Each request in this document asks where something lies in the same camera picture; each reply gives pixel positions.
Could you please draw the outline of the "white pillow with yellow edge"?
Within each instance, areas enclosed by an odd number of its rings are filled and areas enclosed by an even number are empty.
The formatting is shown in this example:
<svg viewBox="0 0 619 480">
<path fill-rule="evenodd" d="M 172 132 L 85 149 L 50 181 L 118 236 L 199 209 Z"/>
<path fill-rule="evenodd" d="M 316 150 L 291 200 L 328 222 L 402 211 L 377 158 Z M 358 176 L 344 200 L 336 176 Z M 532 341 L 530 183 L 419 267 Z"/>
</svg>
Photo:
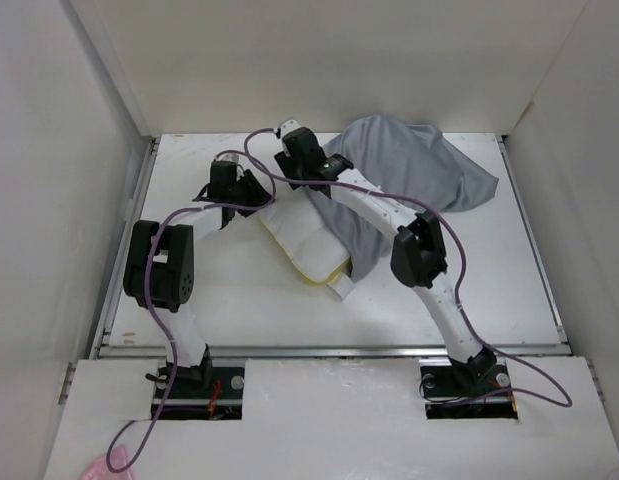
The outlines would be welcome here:
<svg viewBox="0 0 619 480">
<path fill-rule="evenodd" d="M 304 193 L 278 197 L 258 217 L 307 284 L 329 287 L 341 301 L 351 294 L 350 254 Z"/>
</svg>

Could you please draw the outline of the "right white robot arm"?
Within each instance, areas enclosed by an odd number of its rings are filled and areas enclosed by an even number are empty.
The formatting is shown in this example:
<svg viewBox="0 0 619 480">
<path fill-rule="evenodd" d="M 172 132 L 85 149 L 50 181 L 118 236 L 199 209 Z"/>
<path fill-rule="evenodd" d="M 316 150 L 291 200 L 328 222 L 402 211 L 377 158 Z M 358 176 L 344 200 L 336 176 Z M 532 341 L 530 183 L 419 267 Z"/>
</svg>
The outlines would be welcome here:
<svg viewBox="0 0 619 480">
<path fill-rule="evenodd" d="M 496 365 L 495 354 L 478 339 L 448 276 L 440 220 L 425 207 L 416 211 L 374 186 L 340 154 L 326 155 L 316 135 L 290 120 L 275 135 L 275 155 L 285 180 L 309 187 L 362 217 L 391 242 L 390 269 L 425 305 L 445 343 L 456 397 L 484 387 Z"/>
</svg>

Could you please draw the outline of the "grey pillowcase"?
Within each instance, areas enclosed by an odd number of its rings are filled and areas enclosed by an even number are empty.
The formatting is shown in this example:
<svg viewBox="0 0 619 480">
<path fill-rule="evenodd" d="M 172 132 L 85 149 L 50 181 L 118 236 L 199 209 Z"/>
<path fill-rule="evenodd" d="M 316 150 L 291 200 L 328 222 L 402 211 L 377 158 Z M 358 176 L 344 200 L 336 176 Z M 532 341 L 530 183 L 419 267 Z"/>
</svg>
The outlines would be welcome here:
<svg viewBox="0 0 619 480">
<path fill-rule="evenodd" d="M 340 154 L 374 185 L 389 194 L 422 201 L 438 212 L 464 212 L 490 201 L 499 179 L 480 167 L 432 125 L 410 125 L 375 114 L 354 121 L 323 145 Z M 350 254 L 353 281 L 366 277 L 391 242 L 351 209 L 307 190 L 326 227 Z"/>
</svg>

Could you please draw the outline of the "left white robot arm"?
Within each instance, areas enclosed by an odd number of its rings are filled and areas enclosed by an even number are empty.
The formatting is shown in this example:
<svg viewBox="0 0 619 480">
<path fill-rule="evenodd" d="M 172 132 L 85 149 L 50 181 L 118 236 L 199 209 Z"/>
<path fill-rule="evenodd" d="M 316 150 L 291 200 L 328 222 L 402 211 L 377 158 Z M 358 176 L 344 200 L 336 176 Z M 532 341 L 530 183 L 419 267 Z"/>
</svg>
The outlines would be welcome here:
<svg viewBox="0 0 619 480">
<path fill-rule="evenodd" d="M 161 222 L 133 225 L 123 290 L 146 310 L 165 338 L 165 386 L 180 385 L 194 397 L 212 387 L 213 364 L 207 342 L 187 306 L 195 287 L 195 247 L 228 226 L 271 205 L 268 192 L 250 170 L 231 160 L 214 160 L 210 178 L 188 206 Z"/>
</svg>

